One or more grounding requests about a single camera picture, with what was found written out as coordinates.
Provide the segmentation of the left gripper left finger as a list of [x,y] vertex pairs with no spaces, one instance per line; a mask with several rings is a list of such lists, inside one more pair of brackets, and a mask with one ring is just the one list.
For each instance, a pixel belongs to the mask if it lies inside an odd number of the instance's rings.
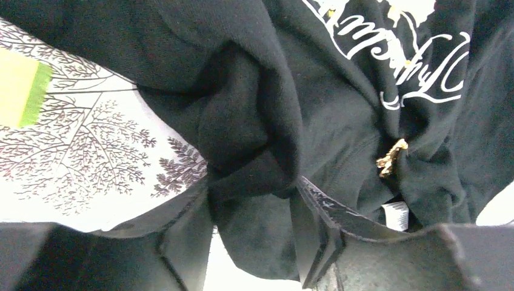
[[207,182],[108,232],[1,224],[2,290],[202,290],[212,239]]

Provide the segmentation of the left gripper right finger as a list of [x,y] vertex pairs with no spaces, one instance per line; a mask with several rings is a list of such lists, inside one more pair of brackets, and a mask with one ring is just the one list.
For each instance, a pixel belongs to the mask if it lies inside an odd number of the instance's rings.
[[290,200],[301,284],[312,290],[512,290],[513,227],[387,228],[301,178]]

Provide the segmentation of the small gold brooch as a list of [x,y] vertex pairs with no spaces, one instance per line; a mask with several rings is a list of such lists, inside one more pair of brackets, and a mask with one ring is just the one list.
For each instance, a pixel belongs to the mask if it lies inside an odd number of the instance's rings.
[[379,169],[379,177],[386,178],[393,172],[395,161],[398,158],[399,152],[407,150],[409,147],[405,139],[399,139],[392,146],[392,148],[382,158],[378,158],[375,162],[376,167]]

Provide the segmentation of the black floral t-shirt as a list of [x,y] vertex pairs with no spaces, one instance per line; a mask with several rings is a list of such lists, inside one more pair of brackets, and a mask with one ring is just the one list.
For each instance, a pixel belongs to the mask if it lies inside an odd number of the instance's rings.
[[475,222],[513,181],[512,1],[2,1],[1,17],[137,84],[206,160],[229,255],[261,278],[298,278],[300,176],[375,221],[400,198],[423,227]]

